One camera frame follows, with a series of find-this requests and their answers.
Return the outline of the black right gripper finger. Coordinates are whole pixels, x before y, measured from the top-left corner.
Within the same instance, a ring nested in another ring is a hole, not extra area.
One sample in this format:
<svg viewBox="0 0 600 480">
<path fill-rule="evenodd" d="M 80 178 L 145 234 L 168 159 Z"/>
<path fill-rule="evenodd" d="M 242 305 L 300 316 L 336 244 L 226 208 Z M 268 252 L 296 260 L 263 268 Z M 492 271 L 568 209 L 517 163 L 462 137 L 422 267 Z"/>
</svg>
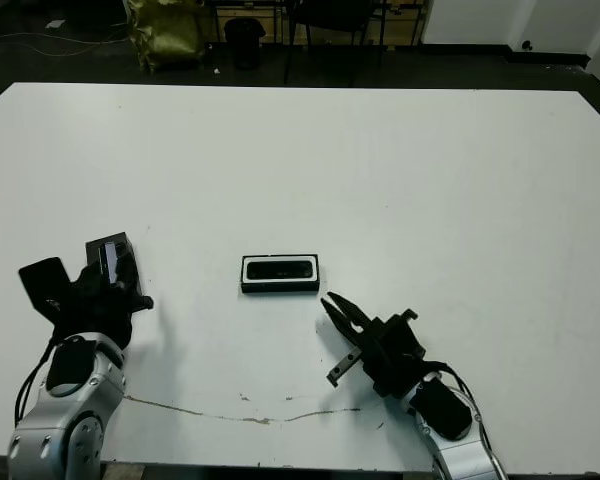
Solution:
<svg viewBox="0 0 600 480">
<path fill-rule="evenodd" d="M 335 292 L 328 293 L 328 316 L 341 333 L 363 333 L 372 324 L 356 304 Z"/>
<path fill-rule="evenodd" d="M 360 333 L 353 326 L 359 326 L 358 320 L 363 317 L 362 311 L 346 298 L 321 298 L 320 302 L 336 330 L 352 345 L 358 347 Z"/>
</svg>

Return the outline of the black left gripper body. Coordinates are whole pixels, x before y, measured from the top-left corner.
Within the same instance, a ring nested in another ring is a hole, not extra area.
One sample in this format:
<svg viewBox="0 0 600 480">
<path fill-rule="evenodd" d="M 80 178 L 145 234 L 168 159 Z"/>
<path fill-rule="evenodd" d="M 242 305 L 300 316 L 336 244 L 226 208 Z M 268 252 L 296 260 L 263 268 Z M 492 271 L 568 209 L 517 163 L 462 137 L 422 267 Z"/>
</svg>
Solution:
<svg viewBox="0 0 600 480">
<path fill-rule="evenodd" d="M 131 341 L 133 314 L 153 307 L 153 299 L 139 294 L 135 287 L 127 303 L 112 302 L 110 294 L 103 300 L 81 300 L 74 283 L 59 301 L 52 336 L 59 341 L 82 333 L 101 333 L 124 350 Z"/>
</svg>

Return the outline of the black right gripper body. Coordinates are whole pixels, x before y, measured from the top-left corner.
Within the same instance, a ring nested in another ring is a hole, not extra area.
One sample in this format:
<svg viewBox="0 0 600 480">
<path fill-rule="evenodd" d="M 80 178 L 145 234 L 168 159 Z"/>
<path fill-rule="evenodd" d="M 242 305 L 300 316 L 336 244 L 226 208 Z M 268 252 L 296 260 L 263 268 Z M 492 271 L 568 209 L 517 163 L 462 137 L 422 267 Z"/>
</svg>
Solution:
<svg viewBox="0 0 600 480">
<path fill-rule="evenodd" d="M 353 345 L 353 350 L 329 371 L 327 380 L 337 386 L 339 379 L 361 362 L 379 396 L 404 397 L 433 371 L 425 360 L 425 348 L 410 326 L 417 318 L 418 314 L 408 309 L 386 321 L 371 319 L 371 327 L 360 333 L 359 346 Z"/>
</svg>

